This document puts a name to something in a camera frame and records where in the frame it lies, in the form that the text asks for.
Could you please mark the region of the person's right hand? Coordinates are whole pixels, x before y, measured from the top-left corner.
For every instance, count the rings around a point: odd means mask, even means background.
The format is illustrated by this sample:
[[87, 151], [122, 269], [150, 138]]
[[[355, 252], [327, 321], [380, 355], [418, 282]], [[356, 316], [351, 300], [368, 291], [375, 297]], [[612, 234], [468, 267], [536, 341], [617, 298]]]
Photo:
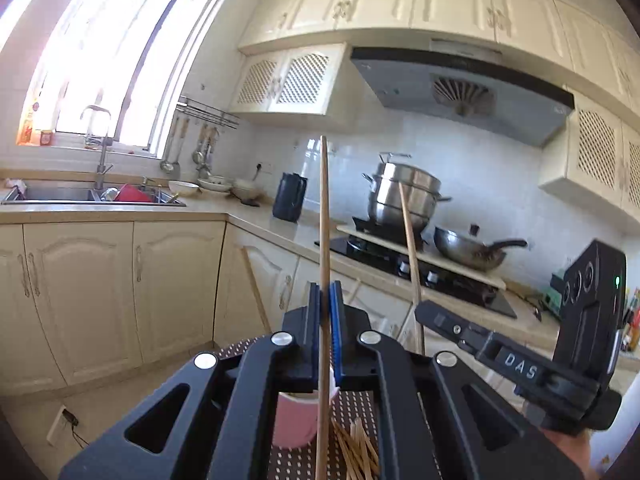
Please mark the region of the person's right hand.
[[589, 430], [584, 430], [575, 437], [544, 428], [541, 428], [541, 432], [579, 467], [585, 479], [597, 480], [600, 478], [597, 471], [590, 465], [591, 434]]

